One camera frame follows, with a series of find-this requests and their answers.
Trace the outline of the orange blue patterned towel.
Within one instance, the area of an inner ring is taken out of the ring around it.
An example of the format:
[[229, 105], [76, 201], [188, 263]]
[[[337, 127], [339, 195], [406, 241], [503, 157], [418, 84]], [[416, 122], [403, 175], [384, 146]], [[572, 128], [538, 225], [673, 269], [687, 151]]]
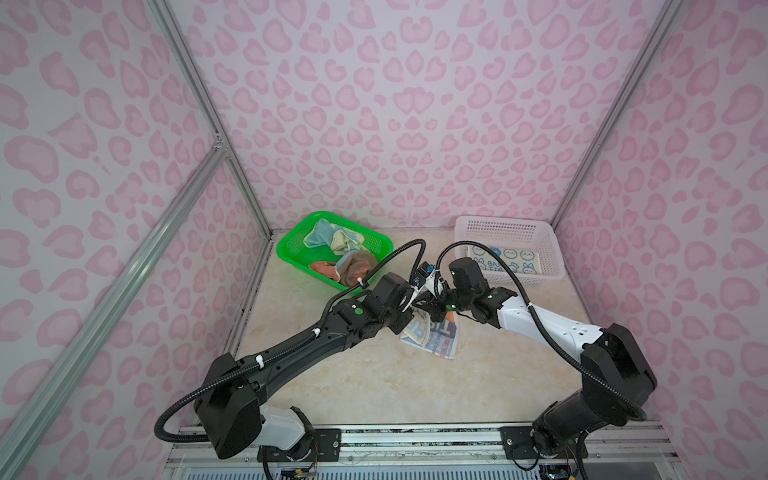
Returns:
[[400, 339], [422, 351], [453, 360], [458, 349], [458, 326], [452, 312], [441, 322], [433, 322], [425, 311], [415, 309], [414, 317], [400, 333]]

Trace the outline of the blue bunny towel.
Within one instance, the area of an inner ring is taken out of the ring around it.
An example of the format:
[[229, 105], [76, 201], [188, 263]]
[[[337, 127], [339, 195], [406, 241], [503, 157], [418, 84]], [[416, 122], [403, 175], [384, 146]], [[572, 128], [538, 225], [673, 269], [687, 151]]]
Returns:
[[500, 261], [485, 249], [472, 246], [468, 248], [472, 259], [482, 270], [504, 273], [503, 264], [516, 274], [539, 275], [542, 273], [539, 254], [528, 249], [491, 247]]

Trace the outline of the green plastic basket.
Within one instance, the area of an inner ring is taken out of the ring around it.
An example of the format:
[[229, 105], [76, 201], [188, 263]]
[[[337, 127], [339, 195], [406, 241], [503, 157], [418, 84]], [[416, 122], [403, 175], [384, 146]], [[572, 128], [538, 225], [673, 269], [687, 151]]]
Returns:
[[393, 242], [386, 235], [334, 213], [318, 211], [301, 220], [278, 242], [276, 247], [278, 257], [303, 273], [333, 286], [337, 290], [344, 290], [345, 286], [338, 281], [311, 268], [311, 265], [316, 262], [336, 263], [343, 258], [343, 254], [337, 254], [333, 251], [329, 244], [330, 239], [321, 240], [318, 238], [316, 227], [325, 224], [335, 225], [337, 229], [341, 228], [360, 234], [362, 246], [377, 260], [383, 260], [394, 251]]

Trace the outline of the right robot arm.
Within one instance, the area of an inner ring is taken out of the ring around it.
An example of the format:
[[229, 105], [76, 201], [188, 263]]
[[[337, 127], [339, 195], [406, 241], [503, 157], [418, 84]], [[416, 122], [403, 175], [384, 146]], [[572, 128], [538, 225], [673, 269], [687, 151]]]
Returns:
[[418, 269], [424, 307], [432, 317], [468, 314], [480, 324], [525, 336], [550, 347], [581, 377], [578, 390], [533, 421], [528, 449], [553, 458], [598, 429], [646, 420], [643, 406], [657, 380], [627, 328], [580, 323], [535, 305], [522, 287], [493, 287], [469, 257], [453, 261], [449, 270], [444, 280], [433, 265]]

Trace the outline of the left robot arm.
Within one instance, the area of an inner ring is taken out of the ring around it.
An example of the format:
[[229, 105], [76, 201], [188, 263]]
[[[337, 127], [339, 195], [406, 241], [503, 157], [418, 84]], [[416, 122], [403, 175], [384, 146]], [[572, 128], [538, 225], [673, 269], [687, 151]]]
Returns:
[[265, 403], [320, 361], [382, 329], [401, 332], [414, 316], [408, 306], [412, 294], [406, 280], [388, 273], [373, 289], [339, 301], [316, 324], [270, 349], [239, 360], [229, 353], [215, 359], [203, 380], [214, 387], [193, 409], [217, 457], [232, 458], [252, 445], [281, 450], [292, 460], [310, 456], [316, 439], [306, 415], [297, 407]]

